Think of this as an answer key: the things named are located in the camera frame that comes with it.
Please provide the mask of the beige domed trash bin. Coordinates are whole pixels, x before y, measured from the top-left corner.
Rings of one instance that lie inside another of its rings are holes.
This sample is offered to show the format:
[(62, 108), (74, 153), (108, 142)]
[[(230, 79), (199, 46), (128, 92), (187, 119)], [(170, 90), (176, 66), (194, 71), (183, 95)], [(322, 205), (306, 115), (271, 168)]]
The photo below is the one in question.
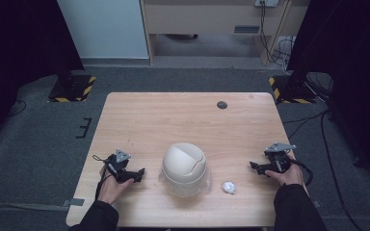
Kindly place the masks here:
[(172, 144), (162, 161), (162, 172), (170, 182), (185, 186), (198, 182), (207, 170), (203, 151), (194, 144)]

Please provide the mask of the person's left hand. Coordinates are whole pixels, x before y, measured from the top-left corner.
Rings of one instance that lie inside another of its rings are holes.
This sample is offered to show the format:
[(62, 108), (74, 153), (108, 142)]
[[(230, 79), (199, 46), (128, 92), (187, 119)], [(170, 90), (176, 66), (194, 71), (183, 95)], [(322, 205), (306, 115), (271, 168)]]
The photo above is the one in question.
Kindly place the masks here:
[(106, 167), (100, 170), (100, 176), (102, 184), (97, 199), (110, 205), (115, 204), (123, 193), (134, 183), (133, 179), (129, 179), (124, 183), (118, 183)]

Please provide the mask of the black curtain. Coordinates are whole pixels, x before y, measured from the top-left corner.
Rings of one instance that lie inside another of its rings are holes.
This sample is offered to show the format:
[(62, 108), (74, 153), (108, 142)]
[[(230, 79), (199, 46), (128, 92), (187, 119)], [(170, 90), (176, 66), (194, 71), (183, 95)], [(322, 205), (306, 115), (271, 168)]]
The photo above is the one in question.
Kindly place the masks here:
[(0, 0), (0, 124), (20, 87), (83, 65), (57, 0)]
[(310, 0), (288, 68), (329, 74), (332, 111), (370, 166), (370, 0)]

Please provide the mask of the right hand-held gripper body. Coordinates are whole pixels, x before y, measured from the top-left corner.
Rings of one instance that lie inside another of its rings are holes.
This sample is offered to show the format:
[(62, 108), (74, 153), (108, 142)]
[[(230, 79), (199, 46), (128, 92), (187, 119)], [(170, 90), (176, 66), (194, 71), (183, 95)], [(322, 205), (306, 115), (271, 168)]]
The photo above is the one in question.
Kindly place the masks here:
[(296, 149), (295, 144), (287, 144), (275, 141), (269, 147), (264, 150), (264, 154), (270, 161), (268, 165), (264, 167), (265, 170), (275, 171), (277, 173), (284, 173), (291, 166), (291, 159), (288, 153)]

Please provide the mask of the black striped stand base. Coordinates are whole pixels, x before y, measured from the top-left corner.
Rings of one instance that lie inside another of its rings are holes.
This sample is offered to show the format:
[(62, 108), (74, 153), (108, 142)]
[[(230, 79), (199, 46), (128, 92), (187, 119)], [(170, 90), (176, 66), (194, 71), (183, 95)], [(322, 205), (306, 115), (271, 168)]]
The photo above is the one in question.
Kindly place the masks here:
[(72, 75), (70, 86), (56, 82), (48, 95), (49, 102), (85, 101), (92, 90), (95, 77), (91, 75)]
[(315, 93), (305, 82), (294, 82), (291, 76), (277, 75), (269, 79), (276, 103), (314, 103)]

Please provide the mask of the white cabinet panel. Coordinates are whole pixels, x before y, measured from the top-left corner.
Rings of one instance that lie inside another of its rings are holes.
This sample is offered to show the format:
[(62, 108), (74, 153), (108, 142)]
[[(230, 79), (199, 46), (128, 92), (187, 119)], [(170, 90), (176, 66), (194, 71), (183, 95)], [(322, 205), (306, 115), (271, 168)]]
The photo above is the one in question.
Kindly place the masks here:
[(140, 0), (58, 0), (85, 59), (147, 59)]

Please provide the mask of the grey floor tape strip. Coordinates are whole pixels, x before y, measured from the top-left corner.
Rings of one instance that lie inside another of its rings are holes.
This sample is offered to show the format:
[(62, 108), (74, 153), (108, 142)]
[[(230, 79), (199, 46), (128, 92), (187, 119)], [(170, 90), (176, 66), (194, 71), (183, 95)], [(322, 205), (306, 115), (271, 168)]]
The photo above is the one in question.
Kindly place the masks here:
[(85, 202), (85, 199), (81, 198), (70, 198), (70, 199), (65, 199), (62, 202), (62, 207), (69, 207), (69, 206), (83, 206)]

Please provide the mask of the person's right hand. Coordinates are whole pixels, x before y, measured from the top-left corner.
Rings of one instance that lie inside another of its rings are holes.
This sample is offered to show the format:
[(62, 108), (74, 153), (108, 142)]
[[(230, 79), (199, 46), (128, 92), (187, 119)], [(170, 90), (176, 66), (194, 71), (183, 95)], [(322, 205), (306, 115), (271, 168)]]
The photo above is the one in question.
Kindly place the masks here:
[(304, 185), (303, 173), (295, 164), (292, 164), (291, 167), (284, 173), (277, 173), (272, 170), (266, 170), (265, 174), (276, 179), (282, 186), (295, 184), (301, 186)]

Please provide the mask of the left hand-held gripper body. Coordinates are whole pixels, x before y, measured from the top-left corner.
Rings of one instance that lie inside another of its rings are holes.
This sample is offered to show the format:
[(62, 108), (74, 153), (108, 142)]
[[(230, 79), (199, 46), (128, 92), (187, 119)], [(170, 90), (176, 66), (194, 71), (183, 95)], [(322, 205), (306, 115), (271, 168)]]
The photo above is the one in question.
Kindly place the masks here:
[(115, 177), (118, 183), (124, 183), (129, 180), (130, 177), (136, 176), (134, 171), (127, 171), (125, 169), (130, 158), (130, 154), (117, 149), (116, 153), (112, 154), (106, 161), (107, 169)]

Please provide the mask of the crumpled white paper ball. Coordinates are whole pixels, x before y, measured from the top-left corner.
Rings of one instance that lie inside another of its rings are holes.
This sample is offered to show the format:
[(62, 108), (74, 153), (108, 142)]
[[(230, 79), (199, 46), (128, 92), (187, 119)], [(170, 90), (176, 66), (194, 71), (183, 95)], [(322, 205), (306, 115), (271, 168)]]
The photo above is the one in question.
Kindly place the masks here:
[(232, 182), (229, 181), (223, 182), (222, 188), (226, 193), (235, 194), (236, 186)]

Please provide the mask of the grey wall power outlet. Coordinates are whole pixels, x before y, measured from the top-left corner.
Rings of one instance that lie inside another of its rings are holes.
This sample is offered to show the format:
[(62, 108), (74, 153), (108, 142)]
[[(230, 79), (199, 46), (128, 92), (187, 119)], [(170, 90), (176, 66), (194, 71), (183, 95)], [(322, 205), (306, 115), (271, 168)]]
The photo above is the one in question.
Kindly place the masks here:
[(278, 5), (278, 0), (255, 0), (256, 7), (275, 8)]

